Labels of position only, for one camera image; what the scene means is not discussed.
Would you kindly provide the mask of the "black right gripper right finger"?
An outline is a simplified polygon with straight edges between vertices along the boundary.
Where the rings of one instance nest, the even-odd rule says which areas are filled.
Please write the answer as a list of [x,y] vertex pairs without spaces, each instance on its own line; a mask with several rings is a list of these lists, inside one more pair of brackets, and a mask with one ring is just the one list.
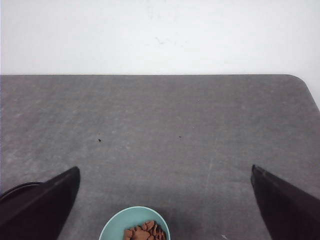
[[260,215],[273,240],[318,240],[320,200],[253,165],[251,185]]

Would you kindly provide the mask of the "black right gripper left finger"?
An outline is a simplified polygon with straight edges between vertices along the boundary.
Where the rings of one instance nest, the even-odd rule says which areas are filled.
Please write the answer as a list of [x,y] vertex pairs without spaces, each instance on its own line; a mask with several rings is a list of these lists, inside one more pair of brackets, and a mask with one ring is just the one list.
[[13,199],[0,203],[2,240],[56,240],[80,187],[74,166]]

